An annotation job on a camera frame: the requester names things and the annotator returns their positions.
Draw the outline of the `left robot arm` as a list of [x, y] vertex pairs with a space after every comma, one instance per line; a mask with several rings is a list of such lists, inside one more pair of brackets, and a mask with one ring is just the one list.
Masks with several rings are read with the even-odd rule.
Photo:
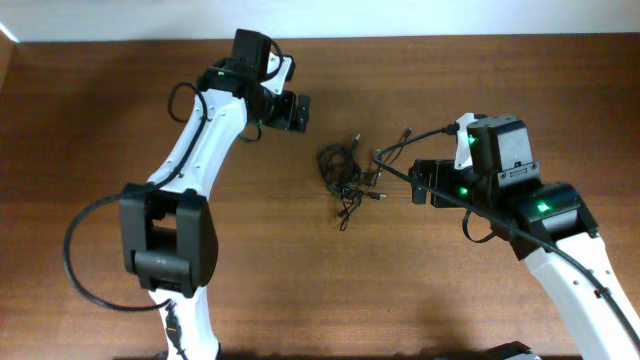
[[188, 86], [193, 108], [164, 163], [145, 184], [124, 188], [125, 268], [159, 310], [170, 359], [220, 356], [207, 297], [219, 251], [209, 197], [247, 125], [305, 131], [310, 98], [285, 88], [294, 71], [293, 57], [272, 38], [237, 30], [230, 56]]

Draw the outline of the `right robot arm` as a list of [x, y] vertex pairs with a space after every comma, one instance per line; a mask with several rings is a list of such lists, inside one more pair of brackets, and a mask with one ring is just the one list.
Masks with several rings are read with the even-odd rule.
[[450, 208], [456, 198], [499, 218], [491, 236], [509, 242], [541, 284], [582, 357], [638, 358], [639, 317], [598, 224], [573, 186], [542, 182], [525, 123], [468, 113], [453, 131], [454, 159], [418, 159], [409, 169], [413, 203]]

